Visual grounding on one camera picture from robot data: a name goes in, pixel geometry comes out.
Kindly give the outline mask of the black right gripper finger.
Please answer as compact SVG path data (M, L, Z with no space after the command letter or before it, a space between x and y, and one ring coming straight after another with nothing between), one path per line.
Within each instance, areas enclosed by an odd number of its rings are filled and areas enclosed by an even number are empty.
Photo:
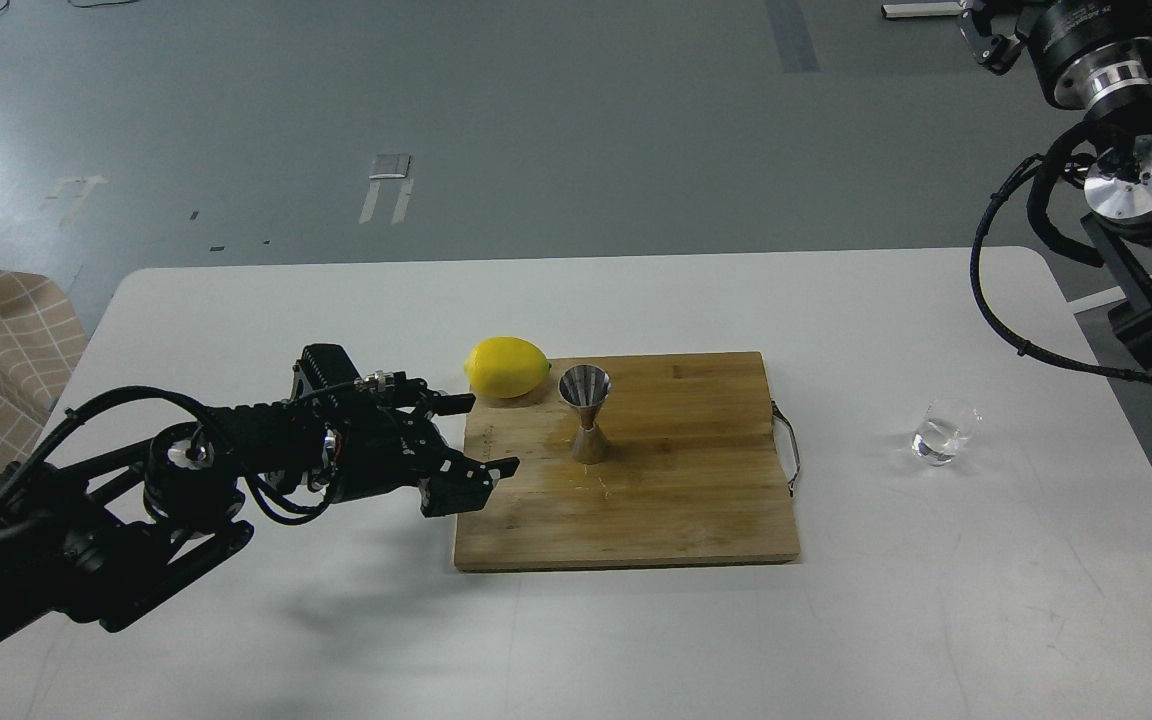
M973 63L995 76L1009 73L1026 47L1021 17L1028 1L958 1L957 26ZM1010 32L995 31L996 18L1011 17Z

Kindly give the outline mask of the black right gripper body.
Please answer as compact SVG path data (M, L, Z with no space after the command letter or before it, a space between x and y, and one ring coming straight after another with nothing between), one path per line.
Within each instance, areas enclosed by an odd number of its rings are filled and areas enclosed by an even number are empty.
M1112 91L1152 78L1152 1L1049 1L1016 23L1044 100L1089 109Z

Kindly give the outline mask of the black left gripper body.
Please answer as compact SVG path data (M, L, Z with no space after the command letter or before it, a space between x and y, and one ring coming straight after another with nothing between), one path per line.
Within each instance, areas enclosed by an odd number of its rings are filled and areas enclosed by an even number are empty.
M435 396L426 384L380 392L353 386L326 396L326 425L335 433L326 501L351 502L415 486L419 442L404 434L429 418L429 401Z

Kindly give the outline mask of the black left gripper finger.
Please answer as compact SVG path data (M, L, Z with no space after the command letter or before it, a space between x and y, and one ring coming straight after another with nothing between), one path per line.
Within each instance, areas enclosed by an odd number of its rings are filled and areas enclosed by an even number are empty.
M479 461L450 450L420 470L420 514L425 518L480 511L498 484L516 473L518 457Z
M397 425L431 420L434 416L470 414L476 404L473 393L447 393L434 389L422 378L384 377L381 407Z

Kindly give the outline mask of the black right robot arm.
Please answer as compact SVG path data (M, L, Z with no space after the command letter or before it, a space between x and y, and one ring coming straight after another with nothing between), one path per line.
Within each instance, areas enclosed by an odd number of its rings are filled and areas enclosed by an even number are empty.
M1001 76L1028 54L1044 100L1082 114L991 196L969 260L975 305L1020 356L1152 386L1152 276L1132 252L1152 249L1152 1L961 1L957 26L979 67ZM1105 266L1123 291L1108 319L1135 369L1073 361L993 314L980 287L980 250L996 211L1023 185L1028 223L1043 245Z

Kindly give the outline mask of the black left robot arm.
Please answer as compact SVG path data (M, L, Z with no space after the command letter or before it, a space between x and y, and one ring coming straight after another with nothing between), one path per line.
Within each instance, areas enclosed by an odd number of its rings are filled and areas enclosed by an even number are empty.
M141 400L187 418L52 464L88 420ZM343 347L324 343L303 348L291 393L271 404L212 407L150 386L91 397L0 471L0 643L51 612L106 632L137 623L247 547L248 501L285 526L403 487L419 492L426 518L484 509L520 461L467 457L435 429L475 402L403 372L361 374Z

